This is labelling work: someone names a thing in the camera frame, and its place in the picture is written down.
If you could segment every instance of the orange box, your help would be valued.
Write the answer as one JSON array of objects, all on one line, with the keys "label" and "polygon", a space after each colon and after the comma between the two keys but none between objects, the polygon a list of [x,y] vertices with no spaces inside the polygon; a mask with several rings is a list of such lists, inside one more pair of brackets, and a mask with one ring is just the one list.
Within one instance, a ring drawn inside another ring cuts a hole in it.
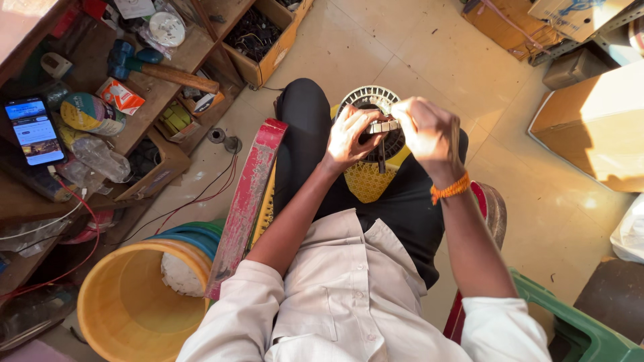
[{"label": "orange box", "polygon": [[145,102],[143,98],[112,77],[103,83],[96,91],[96,95],[126,115],[133,115]]}]

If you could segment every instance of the white wire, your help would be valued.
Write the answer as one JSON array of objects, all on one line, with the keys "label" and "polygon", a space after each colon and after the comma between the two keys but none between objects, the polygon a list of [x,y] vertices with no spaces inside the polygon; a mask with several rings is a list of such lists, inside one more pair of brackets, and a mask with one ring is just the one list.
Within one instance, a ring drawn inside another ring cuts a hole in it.
[{"label": "white wire", "polygon": [[25,231],[25,232],[24,232],[24,233],[22,233],[22,234],[18,234],[18,235],[11,235],[11,236],[5,236],[4,238],[0,238],[0,240],[7,240],[7,239],[12,239],[12,238],[17,238],[18,236],[31,234],[31,233],[34,233],[34,232],[36,232],[36,231],[40,230],[40,229],[44,229],[45,227],[48,227],[49,225],[56,224],[57,222],[59,222],[59,221],[61,221],[62,219],[66,218],[67,216],[71,215],[71,213],[73,213],[74,211],[76,211],[76,209],[78,209],[81,205],[82,205],[82,202],[79,202],[79,203],[78,203],[78,205],[76,205],[76,207],[74,207],[74,208],[73,208],[69,213],[66,213],[66,214],[65,214],[65,216],[63,216],[63,217],[61,217],[61,218],[59,218],[59,219],[56,219],[56,220],[54,220],[54,221],[52,221],[52,222],[48,223],[47,225],[40,226],[40,227],[38,227],[37,229],[34,229],[34,230]]}]

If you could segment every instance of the tiled floor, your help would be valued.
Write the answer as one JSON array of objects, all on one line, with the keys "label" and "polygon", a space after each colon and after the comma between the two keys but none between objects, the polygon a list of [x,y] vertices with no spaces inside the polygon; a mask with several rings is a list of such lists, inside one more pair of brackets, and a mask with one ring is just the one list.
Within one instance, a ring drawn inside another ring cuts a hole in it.
[{"label": "tiled floor", "polygon": [[[518,62],[465,22],[462,7],[458,0],[316,0],[267,86],[281,88],[308,77],[333,105],[357,87],[378,84],[401,97],[426,97],[459,115],[469,134],[471,177],[498,189],[506,201],[507,264],[572,303],[600,258],[612,253],[609,235],[634,195],[605,189],[526,135],[547,91],[541,83],[547,68]],[[274,116],[278,94],[246,89],[220,121],[219,127],[245,144],[239,168],[263,119]],[[181,186],[167,187],[139,225],[191,200],[231,156],[205,140],[192,160]],[[164,228],[225,217],[237,179],[215,199],[181,210]],[[153,222],[131,242],[160,224]],[[422,304],[425,318],[442,330],[456,292],[444,243],[436,263],[440,280]],[[546,313],[531,312],[549,325]]]}]

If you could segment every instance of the wrist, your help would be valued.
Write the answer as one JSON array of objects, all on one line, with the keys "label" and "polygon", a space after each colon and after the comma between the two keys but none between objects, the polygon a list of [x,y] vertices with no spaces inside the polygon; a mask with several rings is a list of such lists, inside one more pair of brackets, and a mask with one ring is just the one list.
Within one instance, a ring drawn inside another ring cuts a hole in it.
[{"label": "wrist", "polygon": [[456,181],[465,175],[465,166],[457,160],[456,162],[450,162],[439,167],[432,167],[428,171],[428,167],[425,167],[427,175],[431,178],[431,181],[434,183],[437,189],[443,190],[447,187],[453,185]]},{"label": "wrist", "polygon": [[338,176],[344,172],[343,169],[340,169],[337,162],[329,160],[327,157],[322,158],[322,161],[317,164],[316,169],[322,175],[332,178],[333,180],[337,179]]}]

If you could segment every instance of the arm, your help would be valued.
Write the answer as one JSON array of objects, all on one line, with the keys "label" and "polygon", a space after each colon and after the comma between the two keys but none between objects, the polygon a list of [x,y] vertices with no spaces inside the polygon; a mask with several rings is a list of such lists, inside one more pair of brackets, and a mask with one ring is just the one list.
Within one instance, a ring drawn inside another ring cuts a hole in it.
[{"label": "arm", "polygon": [[[406,143],[438,189],[465,173],[458,158],[459,118],[422,98],[392,108]],[[474,362],[550,361],[543,328],[528,315],[470,189],[442,198],[451,269],[467,317],[461,346]]]},{"label": "arm", "polygon": [[358,136],[366,126],[382,117],[379,111],[343,109],[331,129],[327,152],[307,181],[300,187],[269,228],[257,240],[246,260],[262,263],[284,277],[313,217],[337,177],[380,143],[384,134],[360,145]]},{"label": "arm", "polygon": [[[422,98],[396,104],[406,143],[436,188],[445,189],[465,173],[454,134],[459,118]],[[464,297],[516,298],[514,283],[492,241],[474,195],[467,190],[440,200],[454,279]]]},{"label": "arm", "polygon": [[347,106],[331,129],[327,152],[307,181],[257,240],[235,274],[222,283],[221,298],[184,343],[177,361],[263,361],[273,319],[284,301],[282,277],[304,240],[322,199],[337,177],[366,156],[384,135],[358,144],[376,111]]}]

